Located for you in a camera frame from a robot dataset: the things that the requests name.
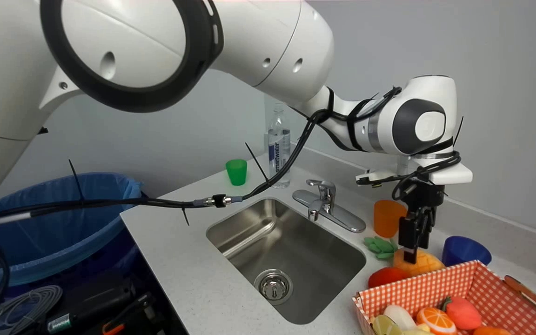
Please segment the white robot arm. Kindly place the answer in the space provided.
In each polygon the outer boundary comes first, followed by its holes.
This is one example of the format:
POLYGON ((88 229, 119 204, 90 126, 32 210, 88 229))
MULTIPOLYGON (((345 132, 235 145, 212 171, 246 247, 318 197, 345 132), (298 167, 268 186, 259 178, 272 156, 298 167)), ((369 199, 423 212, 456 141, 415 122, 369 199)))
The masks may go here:
POLYGON ((0 0, 0 184, 69 96, 158 111, 207 70, 289 104, 345 150, 406 156, 415 167, 397 186, 471 180, 452 78, 346 100, 326 81, 331 63, 331 28, 307 0, 0 0))

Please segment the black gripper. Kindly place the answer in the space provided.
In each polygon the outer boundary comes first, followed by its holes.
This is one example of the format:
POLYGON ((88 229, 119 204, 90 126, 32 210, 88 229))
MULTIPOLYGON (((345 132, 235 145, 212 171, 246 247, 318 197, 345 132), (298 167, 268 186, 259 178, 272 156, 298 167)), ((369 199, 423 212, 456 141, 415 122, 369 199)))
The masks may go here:
POLYGON ((406 262, 417 262, 417 247, 428 249, 443 195, 443 186, 428 182, 406 182, 398 188, 397 197, 408 206, 408 214, 398 225, 398 245, 404 249, 402 258, 406 262))

